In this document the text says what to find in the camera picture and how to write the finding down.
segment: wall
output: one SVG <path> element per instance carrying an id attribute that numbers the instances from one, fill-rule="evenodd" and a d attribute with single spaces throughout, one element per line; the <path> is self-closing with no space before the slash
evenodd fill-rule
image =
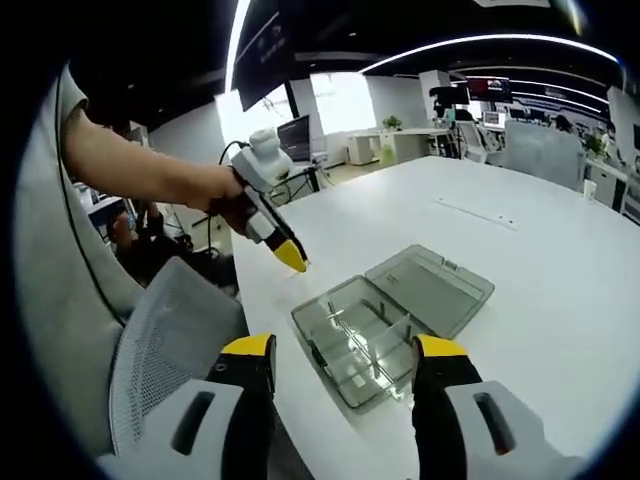
<path id="1" fill-rule="evenodd" d="M 640 125 L 640 102 L 616 87 L 607 92 L 611 121 L 616 126 L 616 143 L 622 159 L 633 165 L 640 151 L 636 150 L 633 139 L 633 126 Z"/>
<path id="2" fill-rule="evenodd" d="M 214 102 L 165 123 L 149 139 L 154 150 L 198 164 L 217 163 L 225 147 Z"/>
<path id="3" fill-rule="evenodd" d="M 427 111 L 422 98 L 420 80 L 398 77 L 367 77 L 376 126 L 395 115 L 402 128 L 427 126 Z"/>

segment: ceiling light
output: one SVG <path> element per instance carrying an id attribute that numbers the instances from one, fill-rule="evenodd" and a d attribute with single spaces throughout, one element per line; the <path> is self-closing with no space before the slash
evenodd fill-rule
<path id="1" fill-rule="evenodd" d="M 469 75 L 467 78 L 486 78 L 488 80 L 509 80 L 508 77 L 494 77 L 490 75 Z"/>
<path id="2" fill-rule="evenodd" d="M 384 65 L 386 63 L 389 62 L 394 62 L 396 60 L 399 60 L 400 58 L 404 58 L 404 57 L 408 57 L 409 55 L 413 55 L 415 53 L 420 53 L 420 52 L 425 52 L 427 50 L 433 50 L 435 48 L 439 48 L 439 47 L 445 47 L 447 45 L 455 45 L 458 43 L 469 43 L 469 42 L 479 42 L 482 40 L 538 40 L 538 41 L 542 41 L 542 42 L 552 42 L 552 43 L 559 43 L 562 45 L 566 45 L 569 47 L 574 47 L 574 48 L 579 48 L 581 50 L 586 50 L 588 52 L 591 53 L 595 53 L 596 55 L 600 55 L 601 57 L 604 57 L 608 60 L 611 60 L 612 62 L 615 63 L 619 63 L 618 59 L 616 57 L 614 57 L 613 55 L 611 55 L 610 53 L 607 53 L 603 50 L 600 50 L 598 48 L 592 47 L 590 45 L 585 45 L 584 43 L 580 43 L 580 42 L 575 42 L 573 40 L 567 40 L 565 38 L 558 38 L 558 37 L 550 37 L 547 35 L 532 35 L 532 34 L 528 34 L 528 33 L 496 33 L 496 34 L 491 34 L 491 35 L 476 35 L 473 37 L 462 37 L 462 38 L 454 38 L 453 40 L 446 40 L 444 42 L 438 42 L 438 43 L 432 43 L 430 45 L 425 45 L 423 47 L 419 47 L 419 48 L 415 48 L 413 50 L 409 50 L 406 51 L 404 53 L 400 53 L 398 55 L 395 55 L 393 57 L 389 57 L 385 60 L 382 60 L 380 62 L 374 63 L 373 65 L 370 65 L 366 68 L 363 68 L 362 70 L 360 70 L 358 73 L 365 73 L 368 72 L 369 70 L 373 70 L 374 68 L 377 68 L 381 65 Z"/>
<path id="3" fill-rule="evenodd" d="M 236 7 L 236 15 L 233 18 L 233 26 L 231 27 L 231 36 L 229 37 L 229 51 L 227 52 L 227 71 L 224 77 L 224 91 L 229 93 L 231 85 L 233 85 L 233 72 L 236 65 L 236 56 L 238 55 L 238 44 L 240 43 L 240 34 L 244 21 L 247 18 L 247 11 L 251 0 L 238 0 Z"/>
<path id="4" fill-rule="evenodd" d="M 599 102 L 602 103 L 606 103 L 607 105 L 609 105 L 609 102 L 600 98 L 600 97 L 596 97 L 595 95 L 591 95 L 590 93 L 586 93 L 586 92 L 581 92 L 580 90 L 574 90 L 573 88 L 568 88 L 568 87 L 561 87 L 560 85 L 551 85 L 550 83 L 540 83 L 540 82 L 529 82 L 526 80 L 511 80 L 511 83 L 525 83 L 527 85 L 540 85 L 542 87 L 551 87 L 551 88 L 559 88 L 560 90 L 566 90 L 568 92 L 573 92 L 573 93 L 579 93 L 580 95 L 584 95 L 585 97 L 589 97 L 592 98 L 594 100 L 598 100 Z"/>
<path id="5" fill-rule="evenodd" d="M 589 110 L 593 110 L 596 113 L 601 113 L 600 110 L 598 110 L 597 108 L 589 107 L 587 105 L 583 105 L 583 104 L 578 103 L 578 102 L 572 102 L 571 100 L 565 100 L 564 98 L 549 97 L 548 95 L 539 95 L 537 93 L 526 93 L 526 92 L 511 92 L 511 93 L 513 95 L 526 95 L 526 96 L 529 96 L 529 97 L 548 98 L 549 100 L 555 100 L 557 102 L 570 103 L 571 105 L 577 105 L 578 107 L 587 108 Z"/>
<path id="6" fill-rule="evenodd" d="M 498 80 L 509 80 L 506 77 L 486 77 L 484 75 L 469 75 L 467 78 L 495 78 Z M 552 85 L 550 83 L 542 83 L 542 82 L 529 82 L 527 80 L 509 80 L 511 83 L 524 83 L 526 85 L 540 85 L 541 87 L 551 87 L 551 88 L 558 88 L 560 90 L 566 90 L 568 92 L 573 92 L 573 93 L 578 93 L 580 95 L 584 95 L 585 97 L 589 97 L 593 100 L 598 100 L 599 102 L 602 103 L 606 103 L 607 105 L 609 105 L 609 102 L 607 100 L 604 100 L 600 97 L 597 97 L 595 95 L 591 95 L 590 93 L 586 93 L 586 92 L 582 92 L 580 90 L 574 90 L 573 88 L 569 88 L 569 87 L 561 87 L 560 85 Z M 459 83 L 467 83 L 466 80 L 462 80 L 462 81 L 457 81 L 457 82 L 451 82 L 453 84 L 459 84 Z"/>

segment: computer monitor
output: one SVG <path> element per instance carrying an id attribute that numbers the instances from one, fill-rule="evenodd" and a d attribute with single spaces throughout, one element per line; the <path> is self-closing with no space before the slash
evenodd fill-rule
<path id="1" fill-rule="evenodd" d="M 482 123 L 485 125 L 498 125 L 500 114 L 498 112 L 482 112 Z"/>
<path id="2" fill-rule="evenodd" d="M 526 118 L 524 110 L 520 110 L 519 108 L 510 108 L 509 114 L 511 115 L 511 118 L 519 118 L 522 120 Z"/>
<path id="3" fill-rule="evenodd" d="M 280 148 L 294 162 L 311 161 L 311 141 L 309 133 L 309 115 L 296 118 L 278 127 Z"/>
<path id="4" fill-rule="evenodd" d="M 481 102 L 513 102 L 511 84 L 504 78 L 470 78 L 467 81 L 469 98 Z"/>
<path id="5" fill-rule="evenodd" d="M 531 120 L 540 120 L 541 122 L 546 122 L 547 114 L 544 113 L 542 110 L 536 110 L 532 108 L 531 110 L 529 110 L 529 118 Z"/>

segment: window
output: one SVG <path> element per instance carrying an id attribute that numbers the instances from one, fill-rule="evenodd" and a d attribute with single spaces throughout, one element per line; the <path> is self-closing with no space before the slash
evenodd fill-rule
<path id="1" fill-rule="evenodd" d="M 284 85 L 280 85 L 246 112 L 242 111 L 237 90 L 216 96 L 216 105 L 220 115 L 222 138 L 227 144 L 233 140 L 247 142 L 251 134 L 257 130 L 275 129 L 293 120 Z M 234 145 L 229 149 L 229 155 L 233 156 L 238 151 L 239 148 Z"/>
<path id="2" fill-rule="evenodd" d="M 311 76 L 325 135 L 376 126 L 373 102 L 365 77 L 358 73 L 321 73 Z"/>

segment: screen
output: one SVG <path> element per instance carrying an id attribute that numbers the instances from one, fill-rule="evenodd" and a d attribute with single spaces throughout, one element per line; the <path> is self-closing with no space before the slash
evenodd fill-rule
<path id="1" fill-rule="evenodd" d="M 500 114 L 498 112 L 482 112 L 482 121 L 489 125 L 498 125 L 500 123 Z"/>
<path id="2" fill-rule="evenodd" d="M 247 21 L 249 31 L 243 31 L 241 38 L 251 40 L 239 45 L 233 77 L 244 112 L 289 80 L 295 66 L 291 39 L 277 1 L 252 2 Z"/>
<path id="3" fill-rule="evenodd" d="M 519 110 L 517 108 L 509 109 L 509 113 L 511 114 L 511 118 L 525 118 L 524 110 Z"/>
<path id="4" fill-rule="evenodd" d="M 542 110 L 536 110 L 534 108 L 529 110 L 529 117 L 532 120 L 540 120 L 540 121 L 543 121 L 543 122 L 547 120 L 547 114 L 546 113 L 544 113 Z"/>
<path id="5" fill-rule="evenodd" d="M 467 82 L 471 100 L 481 102 L 511 103 L 511 85 L 509 80 L 496 78 L 471 78 Z"/>
<path id="6" fill-rule="evenodd" d="M 435 87 L 429 91 L 430 96 L 435 96 L 445 108 L 452 105 L 469 105 L 469 91 L 466 87 Z"/>
<path id="7" fill-rule="evenodd" d="M 280 148 L 294 162 L 311 160 L 311 142 L 309 133 L 309 115 L 296 118 L 278 127 Z"/>

